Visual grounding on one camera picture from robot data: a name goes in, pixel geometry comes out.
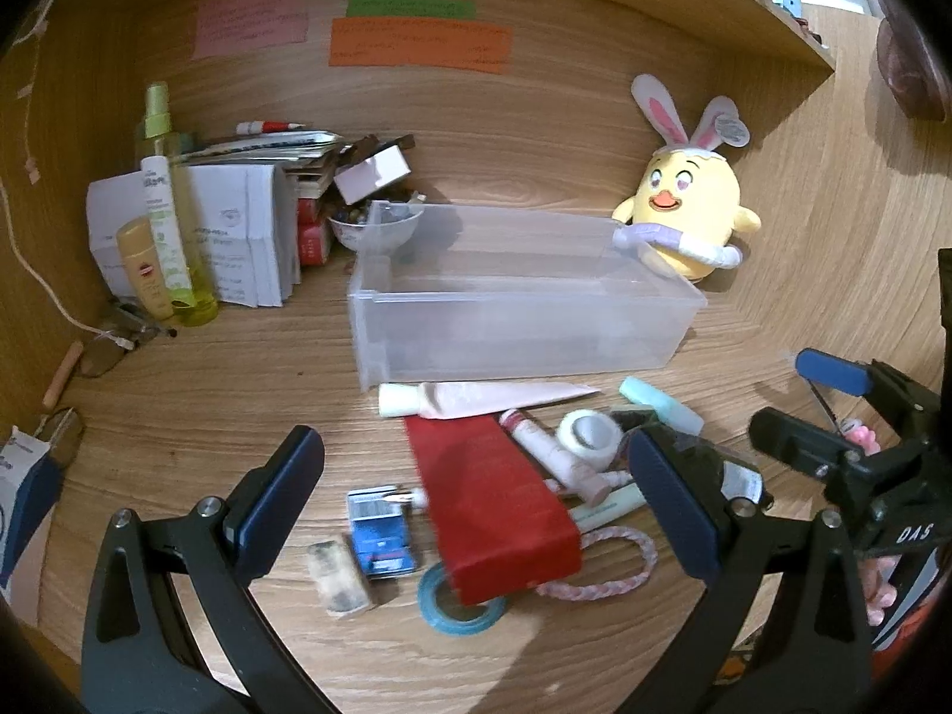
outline plush toy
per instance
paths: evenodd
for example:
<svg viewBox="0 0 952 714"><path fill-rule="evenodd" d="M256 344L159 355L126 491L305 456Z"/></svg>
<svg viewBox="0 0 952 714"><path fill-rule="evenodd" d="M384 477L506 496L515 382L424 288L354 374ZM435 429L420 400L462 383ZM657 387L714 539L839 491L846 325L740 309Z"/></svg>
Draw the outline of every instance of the plush toy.
<svg viewBox="0 0 952 714"><path fill-rule="evenodd" d="M638 191L619 204L614 220L630 226L615 232L614 243L651 243L671 266L691 281L715 268L735 268L744 256L728 245L734 231L760 228L760 218L741 206L741 188L724 156L714 148L750 140L737 106L727 97L711 99L694 135L687 138L668 90L653 75L639 75L631 94L651 126L665 138L644 171Z"/></svg>

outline clear plastic packaging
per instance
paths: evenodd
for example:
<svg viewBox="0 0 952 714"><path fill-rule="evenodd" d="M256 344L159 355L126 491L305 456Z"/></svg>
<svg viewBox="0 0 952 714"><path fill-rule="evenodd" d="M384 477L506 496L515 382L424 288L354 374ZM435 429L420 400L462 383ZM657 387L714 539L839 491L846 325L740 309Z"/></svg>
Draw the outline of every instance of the clear plastic packaging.
<svg viewBox="0 0 952 714"><path fill-rule="evenodd" d="M349 288L363 390L661 367L706 298L610 218L427 204L387 243L374 202Z"/></svg>

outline braided bracelet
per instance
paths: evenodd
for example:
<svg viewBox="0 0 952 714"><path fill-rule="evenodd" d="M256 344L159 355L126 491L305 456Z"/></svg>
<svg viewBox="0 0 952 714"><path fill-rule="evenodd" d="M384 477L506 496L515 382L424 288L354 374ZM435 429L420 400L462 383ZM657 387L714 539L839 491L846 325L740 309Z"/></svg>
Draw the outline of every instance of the braided bracelet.
<svg viewBox="0 0 952 714"><path fill-rule="evenodd" d="M593 602L598 599L607 599L609 596L620 596L646 583L651 576L651 570L658 562L658 551L655 550L654 542L651 541L649 535L644 532L628 527L605 527L589 531L587 534L582 534L582 550L594 543L611 540L612 538L633 541L641 548L641 557L644 558L644 571L625 580L612 580L609 583L598 585L578 586L553 580L550 583L542 583L538 586L536 593L540 596L551 596L554 599L562 599L567 602Z"/></svg>

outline red marker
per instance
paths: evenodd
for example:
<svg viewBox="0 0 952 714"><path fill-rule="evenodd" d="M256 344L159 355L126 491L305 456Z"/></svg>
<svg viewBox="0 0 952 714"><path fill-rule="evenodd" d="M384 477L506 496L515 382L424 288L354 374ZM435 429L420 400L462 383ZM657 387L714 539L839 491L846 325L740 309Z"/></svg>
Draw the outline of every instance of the red marker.
<svg viewBox="0 0 952 714"><path fill-rule="evenodd" d="M306 123L278 123L278 121L244 121L235 126L235 134L247 137L255 134L277 134L279 131L296 131L308 128Z"/></svg>

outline pink inner ear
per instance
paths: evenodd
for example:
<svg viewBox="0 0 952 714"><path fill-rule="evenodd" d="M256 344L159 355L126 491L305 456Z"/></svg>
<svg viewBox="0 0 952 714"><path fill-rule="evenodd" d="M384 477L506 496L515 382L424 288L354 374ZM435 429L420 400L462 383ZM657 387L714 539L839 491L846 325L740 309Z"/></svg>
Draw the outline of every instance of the pink inner ear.
<svg viewBox="0 0 952 714"><path fill-rule="evenodd" d="M651 114L657 118L662 128L668 132L668 137L670 137L671 142L677 142L678 145L687 144L687 136L684 135L681 126L678 126L672 121L668 115L668 110L665 110L665 107L658 99L649 99L649 110L651 110Z"/></svg>
<svg viewBox="0 0 952 714"><path fill-rule="evenodd" d="M695 142L697 143L698 147L701 148L701 150L712 150L714 149L714 145L716 145L718 140L720 140L720 137L717 135L717 131L714 128L714 123L711 123L711 125L704 130L704 133L700 137L697 137Z"/></svg>

